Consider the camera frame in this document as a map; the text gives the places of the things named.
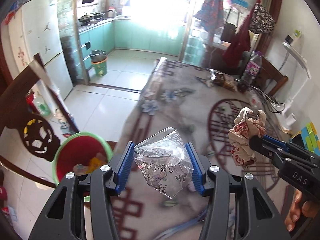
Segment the right hand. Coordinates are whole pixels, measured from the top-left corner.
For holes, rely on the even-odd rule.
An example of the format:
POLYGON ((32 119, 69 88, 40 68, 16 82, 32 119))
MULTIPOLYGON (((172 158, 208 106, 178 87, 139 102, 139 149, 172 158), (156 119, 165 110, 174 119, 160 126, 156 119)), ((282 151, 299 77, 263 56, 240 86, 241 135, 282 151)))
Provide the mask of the right hand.
POLYGON ((302 207, 300 207, 299 204, 302 201, 302 197, 302 192, 295 190, 295 195, 290 206, 289 213, 285 218, 285 225, 289 232, 294 229, 296 222, 299 220, 301 215, 308 218, 314 218, 319 212, 319 204, 310 200, 306 201, 302 207))

